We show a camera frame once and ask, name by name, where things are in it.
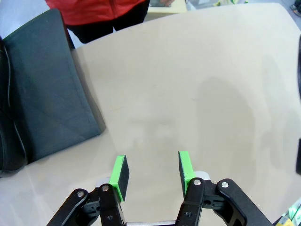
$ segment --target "black pants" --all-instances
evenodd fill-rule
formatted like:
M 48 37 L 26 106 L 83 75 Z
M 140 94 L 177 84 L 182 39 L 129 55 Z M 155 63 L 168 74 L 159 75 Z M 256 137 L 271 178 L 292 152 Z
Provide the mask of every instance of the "black pants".
M 134 6 L 126 14 L 110 21 L 96 22 L 83 25 L 66 25 L 82 43 L 88 43 L 100 37 L 116 31 L 140 24 L 144 21 L 147 14 L 150 0 L 146 0 Z

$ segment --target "floor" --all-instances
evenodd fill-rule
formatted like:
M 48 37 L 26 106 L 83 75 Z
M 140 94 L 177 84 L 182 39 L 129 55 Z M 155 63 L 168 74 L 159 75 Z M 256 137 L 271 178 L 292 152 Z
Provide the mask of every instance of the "floor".
M 211 7 L 217 0 L 203 0 L 203 4 L 195 4 L 195 0 L 191 0 L 189 10 L 196 10 L 201 8 Z M 296 16 L 291 10 L 290 5 L 294 3 L 294 0 L 249 0 L 249 3 L 260 3 L 260 2 L 278 2 L 284 6 L 293 20 L 296 22 L 298 27 L 301 29 L 301 18 Z M 37 15 L 48 10 L 48 6 L 44 0 L 0 0 L 0 35 L 5 38 L 14 30 L 30 21 Z M 77 48 L 83 44 L 79 39 L 72 33 L 69 32 L 73 40 L 74 46 Z

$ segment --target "table surface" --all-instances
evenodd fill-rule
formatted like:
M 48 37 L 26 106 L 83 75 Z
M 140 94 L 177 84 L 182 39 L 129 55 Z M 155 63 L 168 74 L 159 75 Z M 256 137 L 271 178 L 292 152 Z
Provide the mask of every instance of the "table surface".
M 0 225 L 46 225 L 71 191 L 109 176 L 118 154 L 130 168 L 126 220 L 175 219 L 180 150 L 276 220 L 301 190 L 299 35 L 280 5 L 245 4 L 164 17 L 76 49 L 107 130 L 2 178 Z M 203 210 L 200 225 L 224 223 Z

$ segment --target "person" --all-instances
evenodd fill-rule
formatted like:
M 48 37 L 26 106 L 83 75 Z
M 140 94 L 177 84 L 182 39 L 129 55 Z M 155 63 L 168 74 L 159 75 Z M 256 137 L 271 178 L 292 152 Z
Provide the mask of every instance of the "person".
M 161 0 L 169 6 L 174 0 Z M 64 23 L 82 43 L 140 24 L 150 0 L 46 0 L 61 11 Z

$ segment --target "dark gray cushion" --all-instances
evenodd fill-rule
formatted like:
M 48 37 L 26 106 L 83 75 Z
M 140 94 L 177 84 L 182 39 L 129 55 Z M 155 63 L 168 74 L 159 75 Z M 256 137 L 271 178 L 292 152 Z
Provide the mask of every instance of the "dark gray cushion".
M 60 12 L 49 10 L 4 39 L 11 102 L 35 161 L 100 134 L 71 56 Z

